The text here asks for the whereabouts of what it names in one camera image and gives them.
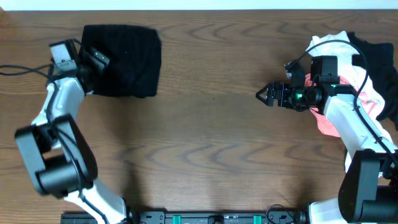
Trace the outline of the black sparkly cardigan pearl buttons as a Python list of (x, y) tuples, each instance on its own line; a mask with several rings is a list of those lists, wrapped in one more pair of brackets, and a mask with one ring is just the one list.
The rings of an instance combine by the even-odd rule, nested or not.
[(81, 43), (109, 58), (93, 94), (152, 97), (157, 94), (162, 43), (155, 29), (122, 24), (86, 25)]

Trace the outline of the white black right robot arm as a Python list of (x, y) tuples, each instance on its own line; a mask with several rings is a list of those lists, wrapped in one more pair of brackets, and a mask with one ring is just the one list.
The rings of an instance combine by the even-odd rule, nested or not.
[(267, 106), (318, 108), (351, 159), (337, 198), (308, 206), (307, 223), (397, 223), (397, 146), (384, 138), (351, 85), (294, 87), (272, 82), (256, 93)]

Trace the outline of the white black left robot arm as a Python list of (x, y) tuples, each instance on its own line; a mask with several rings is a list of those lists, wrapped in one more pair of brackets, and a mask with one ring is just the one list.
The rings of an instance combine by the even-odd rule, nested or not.
[(51, 45), (47, 97), (31, 125), (18, 129), (16, 144), (30, 180), (41, 195), (74, 203), (98, 223), (129, 223), (127, 206), (99, 178), (95, 157), (75, 118), (86, 95), (82, 78), (91, 75), (73, 44)]

